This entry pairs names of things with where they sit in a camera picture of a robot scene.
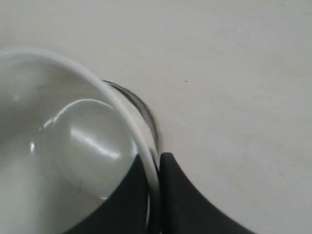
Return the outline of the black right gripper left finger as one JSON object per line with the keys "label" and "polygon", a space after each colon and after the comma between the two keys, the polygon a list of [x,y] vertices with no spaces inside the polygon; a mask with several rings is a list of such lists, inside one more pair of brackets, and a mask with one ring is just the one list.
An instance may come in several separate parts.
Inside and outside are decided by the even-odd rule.
{"label": "black right gripper left finger", "polygon": [[148,185],[139,156],[109,198],[68,234],[144,234]]}

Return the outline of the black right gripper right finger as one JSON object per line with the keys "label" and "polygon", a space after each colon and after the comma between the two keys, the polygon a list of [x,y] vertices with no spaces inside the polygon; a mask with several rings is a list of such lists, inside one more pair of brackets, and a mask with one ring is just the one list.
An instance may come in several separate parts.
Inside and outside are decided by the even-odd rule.
{"label": "black right gripper right finger", "polygon": [[161,230],[164,234],[251,234],[210,203],[172,153],[160,157]]}

